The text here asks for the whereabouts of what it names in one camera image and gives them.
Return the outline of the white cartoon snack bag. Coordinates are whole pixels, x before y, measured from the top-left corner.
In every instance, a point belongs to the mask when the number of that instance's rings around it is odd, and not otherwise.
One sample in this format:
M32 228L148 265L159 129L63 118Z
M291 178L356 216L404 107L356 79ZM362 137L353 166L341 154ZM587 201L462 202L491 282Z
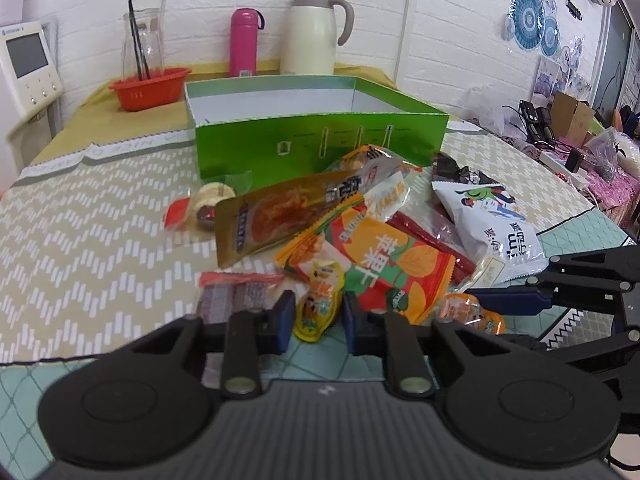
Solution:
M502 184L434 181L432 187L470 259L477 262L491 256L502 262L499 283L539 273L547 266L534 226Z

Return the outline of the dark red snack packet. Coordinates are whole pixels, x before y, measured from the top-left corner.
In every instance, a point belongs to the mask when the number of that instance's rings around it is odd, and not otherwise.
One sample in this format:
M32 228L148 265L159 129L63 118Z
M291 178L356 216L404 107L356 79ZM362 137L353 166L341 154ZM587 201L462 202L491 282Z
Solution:
M454 270L452 271L452 282L454 284L461 284L475 271L475 263L465 255L463 248L460 248L454 242L447 242L441 235L430 234L406 214L398 211L387 223L395 229L411 235L416 240L438 249L440 252L454 256Z

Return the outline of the clear red-edged jerky packet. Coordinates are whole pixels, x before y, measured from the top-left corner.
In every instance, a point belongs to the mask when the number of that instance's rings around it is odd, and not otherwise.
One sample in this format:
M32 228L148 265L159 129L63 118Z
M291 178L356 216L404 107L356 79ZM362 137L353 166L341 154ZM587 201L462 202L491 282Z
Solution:
M218 324L236 312L269 310L283 280L282 274L205 272L198 280L196 315L206 324Z

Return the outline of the yellow jelly cup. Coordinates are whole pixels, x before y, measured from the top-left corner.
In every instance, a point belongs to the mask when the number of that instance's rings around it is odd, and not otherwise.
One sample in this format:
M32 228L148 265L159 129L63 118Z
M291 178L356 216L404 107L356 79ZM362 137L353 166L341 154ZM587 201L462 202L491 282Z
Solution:
M342 304L345 275L337 262L315 262L306 294L296 304L293 333L303 342L318 342L333 324Z

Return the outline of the round cookie red wrapper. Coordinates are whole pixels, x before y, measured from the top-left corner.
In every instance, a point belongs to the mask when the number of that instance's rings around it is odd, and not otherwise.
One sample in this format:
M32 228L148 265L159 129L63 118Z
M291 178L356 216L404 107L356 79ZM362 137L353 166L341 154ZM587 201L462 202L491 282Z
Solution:
M166 209L166 231L215 231L215 206L223 200L235 197L235 190L228 184L212 182L202 185L194 194L174 200Z

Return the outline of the gold spicy snack packet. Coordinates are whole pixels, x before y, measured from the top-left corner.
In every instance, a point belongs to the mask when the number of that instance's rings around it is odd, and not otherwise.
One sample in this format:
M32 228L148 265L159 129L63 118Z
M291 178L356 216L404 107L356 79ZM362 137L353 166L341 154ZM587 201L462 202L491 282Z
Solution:
M218 266L230 268L307 229L345 200L369 191L401 170L401 166L399 159L378 158L359 169L310 174L223 200L215 206Z

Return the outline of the orange green chinese snack bag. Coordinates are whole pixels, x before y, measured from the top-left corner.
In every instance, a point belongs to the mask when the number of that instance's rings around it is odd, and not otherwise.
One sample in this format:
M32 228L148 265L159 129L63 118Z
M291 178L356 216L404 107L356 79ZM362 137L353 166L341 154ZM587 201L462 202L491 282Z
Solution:
M338 256L346 292L366 311L395 312L418 325L446 292L456 258L348 207L322 234Z

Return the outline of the patterned tablecloth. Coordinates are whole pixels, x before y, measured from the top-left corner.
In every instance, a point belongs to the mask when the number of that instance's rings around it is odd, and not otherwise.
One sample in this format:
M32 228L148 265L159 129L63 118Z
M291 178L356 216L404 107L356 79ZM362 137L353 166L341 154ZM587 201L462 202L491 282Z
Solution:
M195 188L193 133L89 145L27 171L1 200L1 466L31 479L51 454L37 404L83 359L192 313L214 240L166 233L169 203ZM551 255L630 245L570 186L490 134L446 133L442 150L506 184ZM350 356L340 326L318 344L293 339L264 378L378 379Z

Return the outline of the white power strip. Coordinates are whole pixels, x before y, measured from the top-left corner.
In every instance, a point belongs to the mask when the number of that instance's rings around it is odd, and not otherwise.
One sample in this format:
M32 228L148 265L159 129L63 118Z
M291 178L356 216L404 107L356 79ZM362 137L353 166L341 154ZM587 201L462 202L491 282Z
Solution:
M587 176L588 174L582 168L576 171L570 171L565 167L565 162L562 161L553 152L541 152L539 155L539 161L551 170L554 174L562 174L562 176L574 185L578 190L586 188L589 184Z

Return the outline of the brown cardboard box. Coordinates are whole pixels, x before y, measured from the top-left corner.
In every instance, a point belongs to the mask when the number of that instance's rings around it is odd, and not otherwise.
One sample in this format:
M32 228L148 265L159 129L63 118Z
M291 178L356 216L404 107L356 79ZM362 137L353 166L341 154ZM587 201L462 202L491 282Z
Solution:
M558 92L551 107L551 128L555 137L574 148L581 148L594 117L586 103L566 93Z

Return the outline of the blue paper fan decoration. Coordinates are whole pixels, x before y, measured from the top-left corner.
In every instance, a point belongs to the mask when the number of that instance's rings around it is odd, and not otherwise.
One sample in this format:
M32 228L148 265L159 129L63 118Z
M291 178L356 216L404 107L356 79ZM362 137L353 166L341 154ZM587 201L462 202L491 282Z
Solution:
M525 51L537 49L544 34L542 0L511 0L509 16L518 46Z

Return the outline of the green cardboard box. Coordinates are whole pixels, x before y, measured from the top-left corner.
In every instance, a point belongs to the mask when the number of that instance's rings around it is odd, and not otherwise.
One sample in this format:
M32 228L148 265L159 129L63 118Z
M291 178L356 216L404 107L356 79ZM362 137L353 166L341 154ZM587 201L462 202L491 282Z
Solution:
M201 178L250 174L253 188L318 174L366 144L431 165L449 120L442 110L355 76L193 81L184 97Z

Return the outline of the red plastic basket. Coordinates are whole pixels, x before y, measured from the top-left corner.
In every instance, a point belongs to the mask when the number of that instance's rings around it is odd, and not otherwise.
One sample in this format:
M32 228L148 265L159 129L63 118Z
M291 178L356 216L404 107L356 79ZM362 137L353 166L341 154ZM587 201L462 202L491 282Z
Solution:
M178 102L183 96L183 86L190 68L166 68L162 74L156 72L151 79L137 80L130 77L113 82L108 86L126 112L141 112L149 108Z

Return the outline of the cream thermos jug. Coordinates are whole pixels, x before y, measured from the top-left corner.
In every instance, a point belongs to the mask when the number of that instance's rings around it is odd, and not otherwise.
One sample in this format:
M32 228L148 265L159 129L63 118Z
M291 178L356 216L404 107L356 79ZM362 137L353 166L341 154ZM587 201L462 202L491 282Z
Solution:
M285 20L282 75L333 75L338 46L346 44L355 10L345 0L293 0Z

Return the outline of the black chopsticks pair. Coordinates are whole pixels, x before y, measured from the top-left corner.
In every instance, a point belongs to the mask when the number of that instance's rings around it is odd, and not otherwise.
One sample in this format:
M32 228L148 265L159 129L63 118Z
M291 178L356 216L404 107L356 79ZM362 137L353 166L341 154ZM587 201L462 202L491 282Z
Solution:
M136 19L136 12L134 12L134 3L132 2L132 0L128 0L128 16L132 44L134 45L134 57L136 58L138 79L148 80L151 78L151 73L148 62L146 62L144 49L142 48L138 23Z

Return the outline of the white water dispenser machine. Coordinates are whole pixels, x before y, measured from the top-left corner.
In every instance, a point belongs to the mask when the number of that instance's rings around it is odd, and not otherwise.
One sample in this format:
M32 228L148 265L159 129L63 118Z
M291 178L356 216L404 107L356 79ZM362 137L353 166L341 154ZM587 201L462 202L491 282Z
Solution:
M1 29L1 189L8 190L52 140L48 108L63 94L38 22Z

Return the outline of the pink thermos bottle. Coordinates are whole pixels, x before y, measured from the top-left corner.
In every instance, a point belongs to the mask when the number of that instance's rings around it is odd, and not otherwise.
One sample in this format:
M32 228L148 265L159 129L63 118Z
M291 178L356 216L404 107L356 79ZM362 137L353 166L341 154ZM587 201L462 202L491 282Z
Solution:
M258 32L265 28L264 16L256 9L236 9L230 21L229 74L246 77L256 74Z

